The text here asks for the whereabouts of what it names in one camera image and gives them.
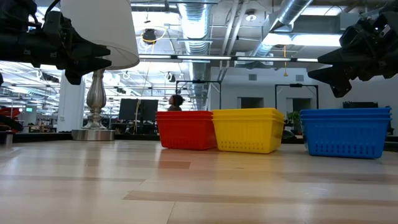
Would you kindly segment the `black flat background bar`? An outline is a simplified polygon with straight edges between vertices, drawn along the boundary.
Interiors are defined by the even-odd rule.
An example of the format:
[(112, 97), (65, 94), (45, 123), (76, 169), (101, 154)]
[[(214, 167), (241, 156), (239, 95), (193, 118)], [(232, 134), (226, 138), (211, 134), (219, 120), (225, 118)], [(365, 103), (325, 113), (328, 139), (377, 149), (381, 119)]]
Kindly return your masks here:
[(379, 105), (377, 102), (355, 102), (355, 101), (346, 101), (343, 102), (343, 108), (378, 108)]

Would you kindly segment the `black computer monitor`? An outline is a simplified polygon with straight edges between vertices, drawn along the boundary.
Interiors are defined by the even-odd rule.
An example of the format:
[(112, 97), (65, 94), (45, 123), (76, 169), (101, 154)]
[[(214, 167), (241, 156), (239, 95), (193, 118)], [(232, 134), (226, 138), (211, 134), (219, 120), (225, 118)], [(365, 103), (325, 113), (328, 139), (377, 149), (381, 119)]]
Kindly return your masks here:
[(155, 114), (158, 110), (158, 100), (143, 100), (142, 117), (144, 121), (155, 121)]
[(135, 120), (137, 103), (137, 99), (121, 99), (119, 107), (119, 119)]

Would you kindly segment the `silver lamp with white shade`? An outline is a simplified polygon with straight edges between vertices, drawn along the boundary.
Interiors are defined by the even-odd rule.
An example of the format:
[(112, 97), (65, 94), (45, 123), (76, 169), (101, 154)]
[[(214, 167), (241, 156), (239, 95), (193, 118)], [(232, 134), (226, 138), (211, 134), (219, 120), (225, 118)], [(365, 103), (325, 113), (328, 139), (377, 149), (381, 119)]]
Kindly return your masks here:
[(72, 131), (75, 141), (112, 141), (114, 131), (101, 124), (106, 105), (103, 77), (105, 70), (122, 70), (139, 64), (130, 0), (61, 0), (61, 12), (72, 20), (76, 31), (86, 40), (103, 45), (111, 65), (93, 72), (86, 97), (90, 108), (88, 124)]

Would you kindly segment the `large silver ceiling duct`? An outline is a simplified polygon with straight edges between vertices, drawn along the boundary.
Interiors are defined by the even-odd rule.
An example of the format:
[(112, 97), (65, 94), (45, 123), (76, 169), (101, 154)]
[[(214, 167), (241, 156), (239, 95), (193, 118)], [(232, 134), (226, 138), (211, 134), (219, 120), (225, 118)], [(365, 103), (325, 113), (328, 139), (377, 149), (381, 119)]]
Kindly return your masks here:
[[(185, 42), (187, 55), (208, 55), (210, 43), (206, 42), (209, 37), (209, 22), (211, 6), (200, 3), (178, 3), (181, 15), (181, 27)], [(192, 80), (209, 80), (210, 64), (205, 62), (191, 62), (189, 72)]]

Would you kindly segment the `slanted silver ceiling duct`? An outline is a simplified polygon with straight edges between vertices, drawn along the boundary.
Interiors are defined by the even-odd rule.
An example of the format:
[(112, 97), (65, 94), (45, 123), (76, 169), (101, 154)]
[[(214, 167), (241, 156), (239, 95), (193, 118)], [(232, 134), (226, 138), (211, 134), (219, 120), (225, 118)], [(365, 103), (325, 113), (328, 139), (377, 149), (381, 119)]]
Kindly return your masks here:
[(252, 51), (252, 57), (265, 57), (277, 43), (273, 42), (272, 32), (281, 27), (293, 29), (294, 22), (313, 0), (283, 0), (278, 11), (267, 15), (262, 25), (262, 40)]

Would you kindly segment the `long ceiling light strip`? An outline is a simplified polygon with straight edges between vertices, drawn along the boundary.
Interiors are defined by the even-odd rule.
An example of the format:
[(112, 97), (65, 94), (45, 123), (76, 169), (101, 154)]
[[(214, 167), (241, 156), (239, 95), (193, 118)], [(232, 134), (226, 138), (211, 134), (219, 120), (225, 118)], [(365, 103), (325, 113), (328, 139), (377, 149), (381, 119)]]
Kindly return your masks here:
[(288, 57), (238, 57), (214, 55), (140, 55), (141, 59), (167, 59), (167, 60), (232, 60), (253, 62), (310, 62), (317, 63), (317, 58), (288, 58)]

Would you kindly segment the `blue plastic slotted basket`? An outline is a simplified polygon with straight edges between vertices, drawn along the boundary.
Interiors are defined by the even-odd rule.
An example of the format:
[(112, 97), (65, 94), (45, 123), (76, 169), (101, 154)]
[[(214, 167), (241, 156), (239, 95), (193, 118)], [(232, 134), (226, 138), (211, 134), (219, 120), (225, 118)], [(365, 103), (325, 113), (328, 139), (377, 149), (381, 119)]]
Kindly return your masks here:
[(311, 156), (378, 159), (391, 121), (387, 115), (301, 118), (305, 147)]
[(340, 108), (340, 109), (319, 109), (319, 110), (302, 110), (301, 115), (317, 115), (317, 114), (377, 114), (390, 113), (391, 107), (385, 108)]

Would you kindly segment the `green potted plant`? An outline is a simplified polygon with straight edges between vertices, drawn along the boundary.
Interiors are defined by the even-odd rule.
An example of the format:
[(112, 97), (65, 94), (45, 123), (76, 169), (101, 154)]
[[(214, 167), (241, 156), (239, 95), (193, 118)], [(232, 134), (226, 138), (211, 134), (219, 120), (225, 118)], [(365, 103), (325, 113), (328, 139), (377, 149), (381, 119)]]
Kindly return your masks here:
[(300, 131), (300, 113), (298, 111), (287, 113), (287, 124), (291, 125), (293, 130)]

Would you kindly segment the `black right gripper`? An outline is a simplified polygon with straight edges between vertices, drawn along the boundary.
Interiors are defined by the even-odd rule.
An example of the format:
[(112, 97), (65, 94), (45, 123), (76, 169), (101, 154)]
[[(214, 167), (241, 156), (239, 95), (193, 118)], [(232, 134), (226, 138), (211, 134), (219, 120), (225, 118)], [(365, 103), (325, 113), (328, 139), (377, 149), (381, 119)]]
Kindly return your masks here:
[[(352, 89), (349, 81), (356, 77), (366, 82), (376, 76), (390, 79), (398, 75), (398, 19), (361, 18), (357, 24), (366, 38), (366, 46), (361, 47), (361, 50), (371, 59), (369, 62), (361, 63), (358, 69), (332, 66), (308, 72), (310, 78), (329, 85), (335, 98), (345, 96)], [(319, 63), (329, 65), (358, 62), (362, 59), (361, 54), (344, 48), (317, 58)]]

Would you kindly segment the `person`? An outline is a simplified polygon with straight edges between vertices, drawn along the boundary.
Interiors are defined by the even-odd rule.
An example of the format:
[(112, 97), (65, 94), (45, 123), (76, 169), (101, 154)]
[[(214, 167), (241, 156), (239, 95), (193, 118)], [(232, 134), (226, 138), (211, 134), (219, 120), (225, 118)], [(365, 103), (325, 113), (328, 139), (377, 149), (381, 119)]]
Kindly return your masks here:
[(167, 111), (181, 111), (181, 106), (184, 101), (181, 95), (172, 95), (169, 98), (169, 108)]

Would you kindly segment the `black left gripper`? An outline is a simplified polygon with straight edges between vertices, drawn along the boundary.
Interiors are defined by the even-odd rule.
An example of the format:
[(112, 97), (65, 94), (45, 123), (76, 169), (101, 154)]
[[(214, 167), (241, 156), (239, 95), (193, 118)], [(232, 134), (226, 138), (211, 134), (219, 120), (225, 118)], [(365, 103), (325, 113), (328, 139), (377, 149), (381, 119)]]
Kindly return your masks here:
[(0, 60), (31, 63), (35, 68), (41, 65), (54, 65), (65, 69), (65, 77), (71, 85), (80, 85), (87, 73), (111, 66), (110, 60), (102, 57), (111, 54), (104, 45), (91, 42), (78, 43), (72, 47), (71, 58), (67, 53), (70, 38), (65, 34), (55, 36), (43, 32), (0, 32)]

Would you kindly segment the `black aluminium table frame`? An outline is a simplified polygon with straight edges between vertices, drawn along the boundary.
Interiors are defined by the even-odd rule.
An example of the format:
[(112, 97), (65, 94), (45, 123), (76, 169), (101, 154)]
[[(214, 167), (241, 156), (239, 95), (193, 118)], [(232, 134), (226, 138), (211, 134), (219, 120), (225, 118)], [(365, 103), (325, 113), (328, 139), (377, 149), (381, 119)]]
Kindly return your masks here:
[[(10, 143), (72, 140), (71, 133), (12, 134), (10, 132), (0, 132), (0, 144), (7, 143), (6, 135), (10, 135), (10, 137), (12, 137), (9, 141)], [(156, 135), (116, 134), (114, 138), (115, 140), (160, 141), (160, 137)], [(398, 136), (388, 136), (385, 141), (384, 150), (389, 152), (398, 152)]]

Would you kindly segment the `red background object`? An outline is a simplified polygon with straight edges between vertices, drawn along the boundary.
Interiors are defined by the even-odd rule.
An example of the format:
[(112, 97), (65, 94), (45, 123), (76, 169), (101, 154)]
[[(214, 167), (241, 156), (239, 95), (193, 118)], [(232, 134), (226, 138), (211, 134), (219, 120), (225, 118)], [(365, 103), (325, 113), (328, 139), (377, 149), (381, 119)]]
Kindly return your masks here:
[(17, 121), (20, 113), (19, 108), (0, 108), (0, 131), (21, 132), (23, 125)]

